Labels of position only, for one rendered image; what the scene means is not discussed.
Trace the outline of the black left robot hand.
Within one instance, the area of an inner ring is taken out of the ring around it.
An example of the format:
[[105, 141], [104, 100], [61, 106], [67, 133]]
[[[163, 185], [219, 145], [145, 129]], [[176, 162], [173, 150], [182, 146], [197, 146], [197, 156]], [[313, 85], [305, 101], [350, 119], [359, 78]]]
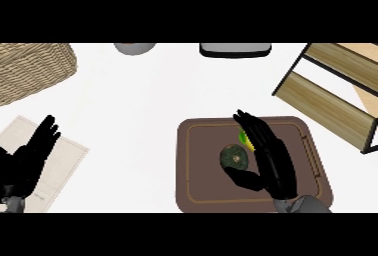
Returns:
[[25, 199], [34, 192], [46, 160], [61, 137], [55, 117], [40, 123], [30, 141], [14, 154], [0, 147], [0, 201], [11, 197]]

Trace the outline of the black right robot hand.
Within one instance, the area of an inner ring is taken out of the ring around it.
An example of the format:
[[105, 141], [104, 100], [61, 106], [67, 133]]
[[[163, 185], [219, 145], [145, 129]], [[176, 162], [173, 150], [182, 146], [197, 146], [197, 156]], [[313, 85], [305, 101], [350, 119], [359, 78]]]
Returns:
[[248, 112], [238, 111], [235, 121], [243, 126], [256, 148], [259, 172], [225, 168], [234, 183], [253, 191], [266, 190], [276, 200], [297, 197], [297, 178], [291, 156], [284, 141], [276, 137], [268, 123]]

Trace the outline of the brown tray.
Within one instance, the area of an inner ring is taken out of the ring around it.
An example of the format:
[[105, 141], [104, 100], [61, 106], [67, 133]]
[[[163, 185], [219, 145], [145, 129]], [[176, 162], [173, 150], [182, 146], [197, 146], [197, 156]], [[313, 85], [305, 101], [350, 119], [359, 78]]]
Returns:
[[[282, 139], [296, 168], [297, 191], [325, 205], [334, 201], [331, 186], [305, 121], [293, 116], [265, 119]], [[274, 200], [266, 191], [235, 185], [220, 165], [220, 152], [238, 145], [240, 125], [231, 118], [188, 119], [178, 129], [176, 202], [191, 213], [272, 212]]]

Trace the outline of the wooden tiered shelf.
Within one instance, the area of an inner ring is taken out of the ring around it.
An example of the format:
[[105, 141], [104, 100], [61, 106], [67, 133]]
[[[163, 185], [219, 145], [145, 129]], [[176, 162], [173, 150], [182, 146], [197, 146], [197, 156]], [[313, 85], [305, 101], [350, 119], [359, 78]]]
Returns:
[[378, 117], [294, 71], [302, 60], [312, 62], [378, 98], [378, 43], [309, 43], [272, 93], [362, 154], [378, 151], [378, 144], [372, 144]]

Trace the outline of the cream placemat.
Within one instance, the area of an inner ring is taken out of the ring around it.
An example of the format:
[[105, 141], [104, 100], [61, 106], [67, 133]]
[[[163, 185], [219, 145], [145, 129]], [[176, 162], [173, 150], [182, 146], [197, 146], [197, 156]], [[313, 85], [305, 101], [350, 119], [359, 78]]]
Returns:
[[[0, 133], [0, 146], [14, 153], [36, 131], [37, 124], [18, 116]], [[40, 181], [31, 196], [25, 199], [25, 212], [46, 212], [73, 176], [89, 149], [61, 137], [49, 155]]]

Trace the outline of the dark green round fruit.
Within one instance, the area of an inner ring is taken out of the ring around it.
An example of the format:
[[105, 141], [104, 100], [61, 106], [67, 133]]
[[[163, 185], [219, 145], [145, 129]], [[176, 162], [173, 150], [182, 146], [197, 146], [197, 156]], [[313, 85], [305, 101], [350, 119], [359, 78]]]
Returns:
[[245, 149], [237, 145], [228, 145], [220, 152], [220, 165], [223, 168], [232, 167], [245, 171], [248, 168], [248, 154]]

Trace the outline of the wicker basket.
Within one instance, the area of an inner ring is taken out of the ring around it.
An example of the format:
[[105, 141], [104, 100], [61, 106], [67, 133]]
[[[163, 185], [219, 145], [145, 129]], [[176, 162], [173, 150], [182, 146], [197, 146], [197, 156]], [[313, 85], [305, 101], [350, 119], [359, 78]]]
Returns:
[[76, 72], [68, 43], [0, 43], [0, 106], [39, 93]]

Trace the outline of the black and grey appliance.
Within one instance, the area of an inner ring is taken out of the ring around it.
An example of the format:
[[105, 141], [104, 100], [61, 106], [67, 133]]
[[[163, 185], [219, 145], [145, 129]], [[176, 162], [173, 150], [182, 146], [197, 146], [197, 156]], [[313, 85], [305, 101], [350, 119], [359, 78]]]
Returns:
[[201, 43], [200, 53], [213, 58], [265, 57], [272, 51], [271, 43]]

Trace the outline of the grey bowl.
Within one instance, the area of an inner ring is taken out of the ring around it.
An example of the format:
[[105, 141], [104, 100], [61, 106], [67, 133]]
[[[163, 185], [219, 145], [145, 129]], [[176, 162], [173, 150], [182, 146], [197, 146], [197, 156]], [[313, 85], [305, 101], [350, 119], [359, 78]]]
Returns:
[[154, 43], [116, 43], [117, 50], [130, 56], [145, 54], [154, 47]]

